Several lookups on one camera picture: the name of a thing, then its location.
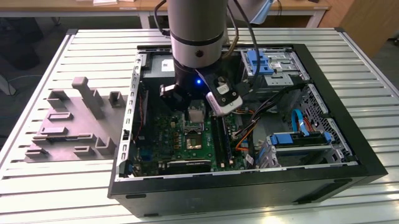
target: aluminum table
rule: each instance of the aluminum table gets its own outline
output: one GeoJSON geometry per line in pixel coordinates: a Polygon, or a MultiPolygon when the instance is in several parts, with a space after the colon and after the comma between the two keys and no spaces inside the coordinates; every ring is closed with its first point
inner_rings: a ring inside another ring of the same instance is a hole
{"type": "MultiPolygon", "coordinates": [[[[229,31],[234,39],[234,30],[229,31]]],[[[52,89],[86,76],[102,95],[129,92],[138,45],[170,44],[155,29],[79,30],[66,36],[0,152],[0,223],[369,223],[399,219],[399,92],[346,33],[255,29],[259,43],[305,43],[389,175],[322,203],[138,219],[107,198],[112,160],[26,163],[52,89]]],[[[241,43],[251,43],[241,30],[241,43]]]]}

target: green motherboard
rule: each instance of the green motherboard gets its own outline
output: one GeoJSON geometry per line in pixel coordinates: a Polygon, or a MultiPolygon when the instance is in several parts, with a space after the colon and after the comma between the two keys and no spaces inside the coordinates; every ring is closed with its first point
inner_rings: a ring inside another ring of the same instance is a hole
{"type": "Polygon", "coordinates": [[[142,176],[186,173],[182,165],[179,171],[163,173],[170,162],[203,162],[210,170],[229,171],[245,169],[245,154],[235,151],[238,141],[233,140],[237,131],[235,115],[218,118],[206,116],[203,123],[191,123],[182,113],[155,117],[151,125],[151,140],[139,147],[142,176]]]}

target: chip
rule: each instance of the chip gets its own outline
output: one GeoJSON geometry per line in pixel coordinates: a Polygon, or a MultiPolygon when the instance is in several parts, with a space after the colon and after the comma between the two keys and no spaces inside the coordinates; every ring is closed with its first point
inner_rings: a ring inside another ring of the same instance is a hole
{"type": "Polygon", "coordinates": [[[202,134],[189,134],[186,137],[187,150],[202,149],[202,134]]]}

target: screw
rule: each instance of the screw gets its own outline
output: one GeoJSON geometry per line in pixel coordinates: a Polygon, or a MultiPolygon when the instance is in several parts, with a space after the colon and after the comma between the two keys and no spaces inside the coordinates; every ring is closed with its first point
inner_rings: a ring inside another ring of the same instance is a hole
{"type": "Polygon", "coordinates": [[[198,51],[195,52],[195,56],[197,56],[197,57],[203,57],[203,56],[205,56],[205,52],[203,52],[202,50],[198,50],[198,51]]]}

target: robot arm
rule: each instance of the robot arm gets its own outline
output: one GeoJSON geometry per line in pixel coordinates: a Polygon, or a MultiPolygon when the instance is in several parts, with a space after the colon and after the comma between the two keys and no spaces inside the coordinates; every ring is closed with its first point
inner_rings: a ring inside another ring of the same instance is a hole
{"type": "Polygon", "coordinates": [[[243,100],[219,73],[229,0],[169,0],[175,85],[162,86],[162,98],[174,110],[207,99],[218,116],[243,100]]]}

